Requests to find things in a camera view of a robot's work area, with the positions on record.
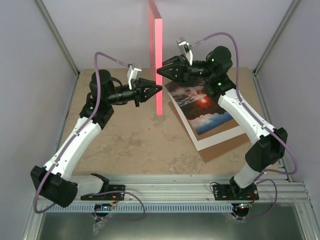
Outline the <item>pink wooden picture frame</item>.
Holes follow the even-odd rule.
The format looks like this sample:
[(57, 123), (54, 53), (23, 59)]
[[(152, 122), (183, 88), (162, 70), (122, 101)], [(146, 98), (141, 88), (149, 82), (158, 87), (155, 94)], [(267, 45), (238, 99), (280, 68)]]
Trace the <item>pink wooden picture frame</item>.
[(156, 84), (162, 86), (163, 77), (157, 73), (157, 69), (163, 63), (163, 19), (155, 0), (148, 0), (147, 5), (150, 69)]

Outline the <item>sunset landscape photo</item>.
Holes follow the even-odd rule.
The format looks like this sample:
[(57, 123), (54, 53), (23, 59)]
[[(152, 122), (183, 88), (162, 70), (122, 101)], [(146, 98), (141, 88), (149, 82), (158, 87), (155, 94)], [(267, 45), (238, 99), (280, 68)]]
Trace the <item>sunset landscape photo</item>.
[(238, 126), (232, 116), (216, 103), (216, 98), (207, 96), (203, 80), (197, 80), (194, 86), (171, 81), (165, 87), (197, 135), (208, 132), (214, 135)]

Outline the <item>white mat board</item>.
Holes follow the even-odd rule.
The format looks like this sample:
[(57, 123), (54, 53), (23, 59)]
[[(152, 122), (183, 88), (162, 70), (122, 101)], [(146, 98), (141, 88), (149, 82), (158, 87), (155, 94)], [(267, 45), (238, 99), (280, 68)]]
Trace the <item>white mat board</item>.
[(182, 125), (184, 126), (197, 151), (204, 150), (211, 146), (220, 144), (222, 142), (231, 140), (232, 138), (245, 134), (244, 130), (238, 125), (236, 127), (227, 129), (225, 131), (221, 131), (219, 133), (198, 140), (193, 131), (192, 126), (188, 123), (185, 115), (183, 114), (182, 110), (180, 109), (174, 98), (170, 94), (168, 96), (170, 97), (171, 103), (173, 104), (172, 109), (175, 109), (177, 114), (179, 115), (178, 120), (182, 121)]

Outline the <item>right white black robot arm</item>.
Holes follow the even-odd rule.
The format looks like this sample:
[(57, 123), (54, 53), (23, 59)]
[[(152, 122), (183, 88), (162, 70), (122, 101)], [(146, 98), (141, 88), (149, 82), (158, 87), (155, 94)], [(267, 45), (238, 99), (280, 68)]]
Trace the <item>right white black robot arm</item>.
[(230, 50), (218, 46), (205, 60), (192, 60), (191, 51), (185, 50), (183, 54), (164, 61), (156, 70), (157, 74), (188, 87), (203, 80), (207, 96), (232, 116), (252, 143), (245, 154), (244, 167), (230, 179), (229, 184), (217, 185), (216, 200), (223, 194), (232, 200), (251, 196), (256, 189), (255, 179), (284, 156), (283, 144), (288, 138), (284, 128), (276, 129), (247, 105), (227, 74), (232, 65)]

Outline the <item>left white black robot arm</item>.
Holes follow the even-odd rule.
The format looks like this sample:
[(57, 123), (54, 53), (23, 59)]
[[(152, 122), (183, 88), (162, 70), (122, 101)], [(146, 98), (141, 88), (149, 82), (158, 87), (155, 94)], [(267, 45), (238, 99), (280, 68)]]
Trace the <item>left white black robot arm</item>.
[(114, 106), (133, 101), (139, 107), (162, 90), (162, 86), (155, 81), (141, 77), (122, 84), (105, 69), (92, 74), (89, 88), (85, 105), (68, 138), (44, 166), (35, 166), (31, 170), (36, 199), (42, 196), (66, 208), (83, 196), (93, 195), (99, 200), (107, 198), (110, 193), (109, 179), (97, 173), (84, 178), (72, 176), (77, 162), (111, 119)]

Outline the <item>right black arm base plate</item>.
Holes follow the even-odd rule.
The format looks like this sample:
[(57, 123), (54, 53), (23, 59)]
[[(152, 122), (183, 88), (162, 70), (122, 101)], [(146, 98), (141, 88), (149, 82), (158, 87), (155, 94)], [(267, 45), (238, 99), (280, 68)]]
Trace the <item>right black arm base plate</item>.
[(253, 201), (259, 200), (257, 186), (251, 184), (246, 188), (239, 188), (237, 185), (214, 184), (213, 195), (216, 201)]

